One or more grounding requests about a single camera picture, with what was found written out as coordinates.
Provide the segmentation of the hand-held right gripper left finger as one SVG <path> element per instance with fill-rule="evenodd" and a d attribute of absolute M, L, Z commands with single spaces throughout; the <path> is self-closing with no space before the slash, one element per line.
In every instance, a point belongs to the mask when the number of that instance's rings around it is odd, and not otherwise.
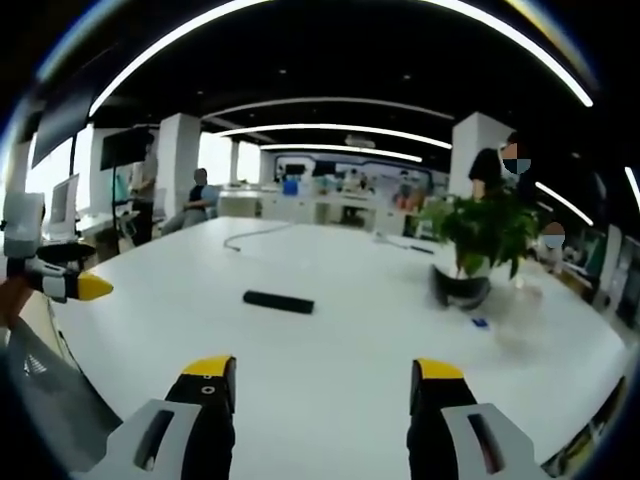
<path fill-rule="evenodd" d="M 108 437 L 105 456 L 76 479 L 228 479 L 235 445 L 232 355 L 197 360 L 163 400 L 153 399 Z"/>

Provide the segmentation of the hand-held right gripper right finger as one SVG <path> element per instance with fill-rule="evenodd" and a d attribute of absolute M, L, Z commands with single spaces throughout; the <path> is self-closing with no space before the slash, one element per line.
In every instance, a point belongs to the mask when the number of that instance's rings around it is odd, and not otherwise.
<path fill-rule="evenodd" d="M 463 372 L 427 358 L 412 363 L 410 478 L 547 479 L 531 439 L 495 405 L 478 402 Z"/>

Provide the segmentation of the person's left hand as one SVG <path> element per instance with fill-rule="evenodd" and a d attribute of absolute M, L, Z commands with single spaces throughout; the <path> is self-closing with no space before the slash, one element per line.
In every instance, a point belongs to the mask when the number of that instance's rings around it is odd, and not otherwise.
<path fill-rule="evenodd" d="M 10 277 L 0 287 L 0 324 L 12 328 L 34 290 L 24 277 Z"/>

